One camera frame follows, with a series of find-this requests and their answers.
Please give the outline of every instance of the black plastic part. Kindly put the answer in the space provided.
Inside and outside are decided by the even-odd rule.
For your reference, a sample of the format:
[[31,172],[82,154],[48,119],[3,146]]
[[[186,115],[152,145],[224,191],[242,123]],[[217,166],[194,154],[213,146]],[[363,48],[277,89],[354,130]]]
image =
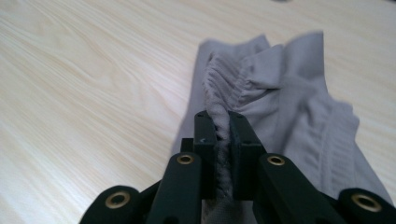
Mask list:
[[245,116],[235,112],[229,114],[233,197],[236,200],[253,200],[258,184],[258,158],[266,151]]
[[263,188],[257,188],[255,200],[253,200],[253,214],[258,224],[282,223],[274,205]]
[[[109,208],[106,206],[107,198],[118,192],[122,192],[122,194],[127,193],[129,195],[128,203],[118,208]],[[80,224],[141,223],[142,217],[139,212],[140,202],[141,198],[136,189],[125,186],[116,186],[107,189],[103,191],[95,201],[93,201],[81,219]]]
[[158,187],[160,186],[161,181],[151,185],[147,189],[140,192],[140,205],[139,205],[139,212],[141,214],[142,220],[145,221],[149,210],[151,209],[152,202],[154,201],[155,195],[157,194]]
[[193,151],[202,159],[202,199],[214,199],[216,197],[215,164],[218,151],[216,129],[212,118],[206,111],[197,113],[194,117]]
[[323,196],[323,198],[325,198],[327,200],[329,205],[331,205],[333,208],[337,208],[337,200],[335,200],[334,198],[330,197],[329,195],[327,195],[325,193],[321,193],[321,195]]
[[396,223],[396,209],[378,195],[364,189],[341,191],[337,205],[349,223]]
[[[281,223],[346,223],[288,158],[264,154],[258,168],[261,188]],[[258,197],[255,203],[266,201]]]
[[169,160],[147,224],[201,222],[201,166],[199,156],[190,152]]
[[193,152],[194,148],[194,139],[193,138],[182,138],[180,152]]

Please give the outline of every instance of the wooden table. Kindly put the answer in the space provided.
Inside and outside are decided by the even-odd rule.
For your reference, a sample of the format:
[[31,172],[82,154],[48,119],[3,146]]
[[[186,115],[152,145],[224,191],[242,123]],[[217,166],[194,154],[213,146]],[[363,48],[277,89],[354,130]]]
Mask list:
[[0,223],[78,223],[104,189],[163,175],[198,45],[325,34],[331,95],[396,201],[396,4],[1,1]]

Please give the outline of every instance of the wood grain surface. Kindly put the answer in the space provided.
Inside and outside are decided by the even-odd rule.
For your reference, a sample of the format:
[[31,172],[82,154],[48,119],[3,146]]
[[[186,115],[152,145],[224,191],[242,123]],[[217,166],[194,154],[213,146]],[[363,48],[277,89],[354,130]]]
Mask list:
[[381,0],[0,1],[0,223],[78,223],[103,190],[159,180],[206,38],[313,30],[396,202],[395,22]]

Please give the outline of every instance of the wrinkled fabric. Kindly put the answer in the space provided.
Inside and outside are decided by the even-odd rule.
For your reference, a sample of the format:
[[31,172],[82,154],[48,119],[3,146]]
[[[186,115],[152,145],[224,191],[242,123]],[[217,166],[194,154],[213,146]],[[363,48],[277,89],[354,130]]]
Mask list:
[[251,203],[232,198],[228,144],[232,110],[247,117],[268,152],[289,157],[319,191],[370,190],[391,199],[355,142],[359,119],[335,101],[324,77],[323,33],[270,47],[264,36],[241,45],[207,40],[198,52],[191,98],[173,152],[193,136],[193,116],[207,110],[219,142],[217,199],[204,223],[254,223]]

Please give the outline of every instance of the screw hole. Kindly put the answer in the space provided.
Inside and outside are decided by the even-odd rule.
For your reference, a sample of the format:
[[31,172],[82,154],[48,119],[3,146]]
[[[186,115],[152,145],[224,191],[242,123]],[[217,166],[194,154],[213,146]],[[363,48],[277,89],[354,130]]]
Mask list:
[[283,160],[282,158],[280,158],[278,156],[270,156],[270,157],[268,157],[267,160],[273,165],[284,165],[285,164],[285,160]]
[[106,198],[106,206],[111,209],[123,207],[131,199],[131,196],[126,191],[118,191]]
[[381,204],[379,204],[374,198],[364,194],[356,193],[352,195],[352,201],[360,208],[370,212],[379,212],[382,210]]
[[190,155],[181,155],[177,157],[177,162],[183,165],[190,164],[194,161],[194,157]]

